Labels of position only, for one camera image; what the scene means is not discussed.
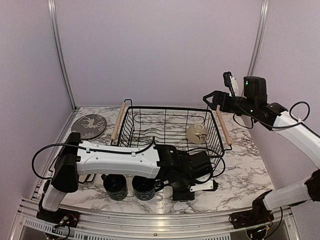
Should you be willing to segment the dark blue mug front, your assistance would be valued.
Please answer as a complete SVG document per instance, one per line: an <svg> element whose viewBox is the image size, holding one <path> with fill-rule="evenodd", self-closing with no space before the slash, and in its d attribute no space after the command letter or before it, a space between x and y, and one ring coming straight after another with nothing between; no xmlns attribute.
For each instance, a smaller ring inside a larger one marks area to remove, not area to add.
<svg viewBox="0 0 320 240"><path fill-rule="evenodd" d="M155 196L156 180L142 176L134 176L132 187L135 196L141 201L151 200Z"/></svg>

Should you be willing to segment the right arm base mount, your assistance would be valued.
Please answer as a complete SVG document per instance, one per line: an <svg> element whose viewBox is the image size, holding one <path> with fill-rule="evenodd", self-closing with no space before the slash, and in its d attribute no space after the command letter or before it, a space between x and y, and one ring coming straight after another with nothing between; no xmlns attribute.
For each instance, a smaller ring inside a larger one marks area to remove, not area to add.
<svg viewBox="0 0 320 240"><path fill-rule="evenodd" d="M253 210L246 210L230 214L228 221L234 229L245 228L246 236L250 240L264 240L274 224L274 219L272 211L256 215Z"/></svg>

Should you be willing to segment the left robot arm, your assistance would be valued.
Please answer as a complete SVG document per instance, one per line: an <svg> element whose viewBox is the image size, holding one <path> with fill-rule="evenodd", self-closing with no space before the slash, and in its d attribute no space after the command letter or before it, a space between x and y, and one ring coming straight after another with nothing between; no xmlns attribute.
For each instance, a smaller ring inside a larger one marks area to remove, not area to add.
<svg viewBox="0 0 320 240"><path fill-rule="evenodd" d="M41 197L40 208L53 223L63 219L59 208L65 196L79 187L80 175L117 174L145 177L168 183L178 194L210 190L213 167L206 151L190 154L173 145L152 140L143 148L97 145L83 141L78 132L71 133L65 143L53 143L38 150L32 162L43 151L60 147L53 176Z"/></svg>

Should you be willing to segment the grey reindeer round plate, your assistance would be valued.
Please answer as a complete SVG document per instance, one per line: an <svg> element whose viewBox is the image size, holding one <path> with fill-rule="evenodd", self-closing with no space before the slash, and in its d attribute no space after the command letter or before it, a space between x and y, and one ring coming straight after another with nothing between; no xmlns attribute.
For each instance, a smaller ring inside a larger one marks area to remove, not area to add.
<svg viewBox="0 0 320 240"><path fill-rule="evenodd" d="M84 141L100 137L107 128L107 120L99 114L88 114L77 119L71 127L72 133L80 133Z"/></svg>

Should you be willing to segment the white square plate black rim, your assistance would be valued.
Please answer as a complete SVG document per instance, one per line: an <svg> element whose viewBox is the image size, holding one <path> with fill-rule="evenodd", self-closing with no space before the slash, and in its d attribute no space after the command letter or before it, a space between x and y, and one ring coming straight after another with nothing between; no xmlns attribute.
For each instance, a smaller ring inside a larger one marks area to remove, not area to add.
<svg viewBox="0 0 320 240"><path fill-rule="evenodd" d="M93 183L95 178L96 178L96 174L80 175L78 178L78 182L79 184Z"/></svg>

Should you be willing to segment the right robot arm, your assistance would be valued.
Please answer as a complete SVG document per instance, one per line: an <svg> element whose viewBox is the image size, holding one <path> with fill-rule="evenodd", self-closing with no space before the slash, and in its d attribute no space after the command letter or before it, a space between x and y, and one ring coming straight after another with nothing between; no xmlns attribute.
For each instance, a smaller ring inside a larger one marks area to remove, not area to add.
<svg viewBox="0 0 320 240"><path fill-rule="evenodd" d="M235 77L223 73L228 92L215 90L202 99L212 109L237 116L250 117L254 122L284 137L320 167L320 136L292 115L292 111L279 103L268 103L266 80L257 76L243 78L243 96L234 89ZM267 216L267 211L283 206L294 206L307 201L320 200L320 171L317 169L306 179L278 190L262 194L253 203L247 219L258 224Z"/></svg>

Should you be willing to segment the beige ceramic bowl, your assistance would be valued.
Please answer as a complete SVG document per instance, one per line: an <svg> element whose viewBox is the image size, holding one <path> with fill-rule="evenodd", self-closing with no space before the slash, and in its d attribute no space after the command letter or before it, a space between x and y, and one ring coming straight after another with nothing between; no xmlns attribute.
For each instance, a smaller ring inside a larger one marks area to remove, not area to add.
<svg viewBox="0 0 320 240"><path fill-rule="evenodd" d="M186 130L186 138L194 144L202 144L207 140L208 130L201 123L193 123Z"/></svg>

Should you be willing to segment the dark blue mug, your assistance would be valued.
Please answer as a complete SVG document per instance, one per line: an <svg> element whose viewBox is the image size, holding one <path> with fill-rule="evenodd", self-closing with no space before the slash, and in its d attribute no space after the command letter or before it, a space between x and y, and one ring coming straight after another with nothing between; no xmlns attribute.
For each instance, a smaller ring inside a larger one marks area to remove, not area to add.
<svg viewBox="0 0 320 240"><path fill-rule="evenodd" d="M115 201L121 201L128 195L127 180L121 174L102 174L103 187L108 196Z"/></svg>
<svg viewBox="0 0 320 240"><path fill-rule="evenodd" d="M151 200L155 196L156 180L142 176L134 176L132 187L135 196L141 201Z"/></svg>

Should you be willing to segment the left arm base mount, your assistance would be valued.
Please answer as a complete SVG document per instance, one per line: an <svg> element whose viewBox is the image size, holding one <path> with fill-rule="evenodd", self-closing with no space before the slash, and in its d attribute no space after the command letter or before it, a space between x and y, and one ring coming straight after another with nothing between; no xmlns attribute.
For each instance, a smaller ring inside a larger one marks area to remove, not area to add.
<svg viewBox="0 0 320 240"><path fill-rule="evenodd" d="M40 220L54 224L54 230L62 227L67 228L66 236L58 238L53 238L53 236L50 236L50 240L67 240L71 235L71 228L75 228L78 225L80 213L78 211L62 208L58 208L57 211L49 211L40 208L37 211L36 217Z"/></svg>

